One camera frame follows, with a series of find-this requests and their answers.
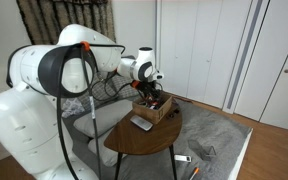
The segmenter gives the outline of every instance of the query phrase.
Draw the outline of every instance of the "phone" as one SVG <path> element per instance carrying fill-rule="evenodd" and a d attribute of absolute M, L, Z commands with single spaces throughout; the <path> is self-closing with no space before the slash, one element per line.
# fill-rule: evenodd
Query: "phone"
<path fill-rule="evenodd" d="M 183 155 L 174 155 L 174 159 L 176 161 L 185 161 L 185 162 L 191 162 L 192 161 L 191 156 L 183 156 Z"/>

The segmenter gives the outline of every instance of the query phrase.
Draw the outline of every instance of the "round wooden table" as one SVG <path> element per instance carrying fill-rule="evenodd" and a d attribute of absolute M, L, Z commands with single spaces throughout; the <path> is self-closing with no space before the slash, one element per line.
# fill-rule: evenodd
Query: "round wooden table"
<path fill-rule="evenodd" d="M 107 148 L 118 152 L 115 179 L 118 178 L 123 154 L 147 155 L 166 148 L 170 150 L 174 179 L 177 179 L 173 142 L 182 128 L 182 113 L 178 104 L 173 101 L 168 113 L 149 131 L 142 130 L 130 121 L 134 115 L 134 112 L 130 111 L 124 116 L 104 141 Z"/>

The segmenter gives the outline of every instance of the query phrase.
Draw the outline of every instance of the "remote control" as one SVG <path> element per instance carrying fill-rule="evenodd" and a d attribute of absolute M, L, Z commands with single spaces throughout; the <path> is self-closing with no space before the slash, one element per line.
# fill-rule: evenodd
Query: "remote control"
<path fill-rule="evenodd" d="M 145 119 L 143 119 L 142 117 L 138 116 L 138 115 L 134 115 L 131 118 L 131 121 L 137 125 L 138 127 L 140 127 L 141 129 L 148 131 L 152 128 L 153 124 L 146 121 Z"/>

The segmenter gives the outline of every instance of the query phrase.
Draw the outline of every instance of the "small wooden box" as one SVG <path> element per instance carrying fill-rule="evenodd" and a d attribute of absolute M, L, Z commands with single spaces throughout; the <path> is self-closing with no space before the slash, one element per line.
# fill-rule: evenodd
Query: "small wooden box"
<path fill-rule="evenodd" d="M 139 105 L 140 102 L 143 102 L 141 98 L 135 100 L 132 103 L 134 113 L 153 124 L 158 124 L 158 122 L 165 116 L 165 114 L 167 114 L 172 106 L 171 95 L 162 92 L 161 96 L 162 102 L 164 102 L 164 104 L 157 110 Z"/>

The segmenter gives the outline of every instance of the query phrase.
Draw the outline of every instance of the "wooden floor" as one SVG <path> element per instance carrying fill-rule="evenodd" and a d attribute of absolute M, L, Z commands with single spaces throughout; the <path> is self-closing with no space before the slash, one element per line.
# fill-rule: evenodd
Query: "wooden floor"
<path fill-rule="evenodd" d="M 251 140 L 240 169 L 239 180 L 288 180 L 288 130 L 258 123 L 240 115 L 227 114 L 201 103 L 195 105 L 253 128 Z M 12 157 L 0 161 L 0 180 L 31 180 Z"/>

